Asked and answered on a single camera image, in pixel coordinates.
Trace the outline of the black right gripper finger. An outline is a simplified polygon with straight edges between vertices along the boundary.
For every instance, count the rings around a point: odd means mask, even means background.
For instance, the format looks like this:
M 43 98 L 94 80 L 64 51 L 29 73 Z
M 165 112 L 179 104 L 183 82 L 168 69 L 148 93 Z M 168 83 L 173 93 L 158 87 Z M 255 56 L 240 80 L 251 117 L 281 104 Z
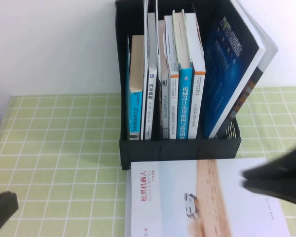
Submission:
M 254 177 L 244 172 L 244 178 L 246 190 L 296 204 L 296 175 Z
M 296 148 L 264 165 L 247 169 L 242 173 L 246 179 L 282 179 L 296 177 Z

